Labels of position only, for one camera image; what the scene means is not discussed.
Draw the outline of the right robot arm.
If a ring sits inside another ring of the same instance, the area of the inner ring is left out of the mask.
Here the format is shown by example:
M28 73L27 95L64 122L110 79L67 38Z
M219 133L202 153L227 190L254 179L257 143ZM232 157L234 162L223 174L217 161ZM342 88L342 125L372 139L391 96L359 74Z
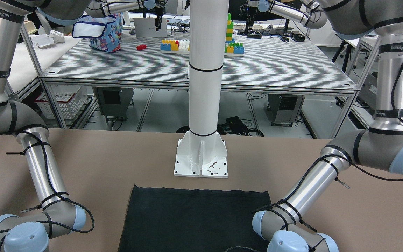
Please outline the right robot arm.
M89 0L0 0L0 135L12 135L23 147L40 200L38 214L0 216L0 250L47 252L49 240L70 232L84 233L89 210L69 199L48 140L44 121L29 106L5 93L24 18L34 10L67 25L80 19Z

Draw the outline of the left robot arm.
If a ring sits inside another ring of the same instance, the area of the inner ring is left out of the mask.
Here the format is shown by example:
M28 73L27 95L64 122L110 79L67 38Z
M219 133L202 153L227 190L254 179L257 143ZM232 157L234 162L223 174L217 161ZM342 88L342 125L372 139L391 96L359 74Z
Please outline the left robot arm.
M375 32L379 37L375 114L368 130L349 132L325 145L283 199L256 210L252 226L269 241L269 252L337 252L330 236L297 226L305 225L302 216L315 200L351 165L403 174L403 0L304 0L303 4L306 13L278 1L248 2L250 8L273 12L310 29L329 20L343 39Z

